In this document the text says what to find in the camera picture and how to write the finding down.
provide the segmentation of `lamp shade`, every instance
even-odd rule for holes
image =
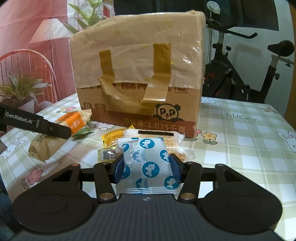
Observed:
[[[72,35],[73,34],[57,18],[45,19],[36,30],[30,43],[69,38]]]

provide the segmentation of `cardboard box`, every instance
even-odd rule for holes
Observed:
[[[202,12],[115,16],[70,38],[92,120],[193,137],[204,76]]]

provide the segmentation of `chair backrest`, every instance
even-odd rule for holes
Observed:
[[[57,102],[55,91],[56,78],[51,63],[41,53],[30,49],[19,49],[11,51],[0,57],[0,85],[9,84],[7,73],[14,76],[32,75],[43,80],[43,83],[49,83],[52,86],[44,88],[44,95],[37,96],[37,102],[43,101],[51,103]]]

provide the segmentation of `bike seat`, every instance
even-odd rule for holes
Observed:
[[[294,53],[294,44],[289,40],[283,40],[278,44],[268,45],[267,49],[277,55],[288,57]]]

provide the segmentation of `blue and white snack packet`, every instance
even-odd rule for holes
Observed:
[[[124,171],[116,184],[116,195],[177,194],[181,186],[176,182],[162,137],[121,138],[118,146],[123,150]]]

